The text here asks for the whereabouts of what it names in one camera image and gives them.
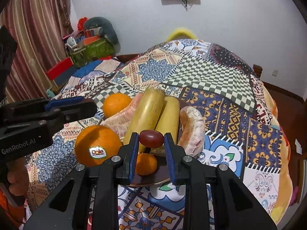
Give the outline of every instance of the wall outlet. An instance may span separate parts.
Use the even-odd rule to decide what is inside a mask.
[[[275,77],[277,76],[277,74],[278,74],[278,70],[274,70],[274,72],[272,73],[272,75]]]

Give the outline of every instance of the fruit plate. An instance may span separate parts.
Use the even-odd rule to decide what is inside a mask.
[[[179,105],[180,105],[180,110],[188,106],[188,104],[183,100],[179,100]],[[181,135],[182,135],[182,125],[179,120],[177,141],[181,137]],[[158,162],[158,167],[156,171],[153,174],[146,176],[140,176],[136,173],[132,181],[132,184],[130,184],[131,187],[148,187],[152,185],[163,184],[170,180],[168,175],[166,158],[162,156],[155,156],[155,157]]]

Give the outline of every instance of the wooden floor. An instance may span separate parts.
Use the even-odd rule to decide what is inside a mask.
[[[289,172],[293,187],[298,185],[298,159],[301,156],[296,153],[295,139],[302,146],[303,153],[307,152],[307,115],[304,105],[291,97],[279,92],[269,90],[272,98],[275,100],[278,109],[278,121],[283,128],[284,133],[291,146],[291,158],[289,162]]]

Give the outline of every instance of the curtain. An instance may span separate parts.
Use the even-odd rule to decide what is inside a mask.
[[[55,85],[45,72],[66,57],[62,38],[72,32],[70,0],[10,0],[0,14],[18,43],[7,78],[8,102],[45,97]]]

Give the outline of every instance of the dole sticker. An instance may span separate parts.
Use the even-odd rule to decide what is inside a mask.
[[[99,158],[106,157],[106,151],[102,147],[94,146],[94,147],[90,148],[89,151],[90,151],[91,157],[93,157],[93,158],[99,159]]]

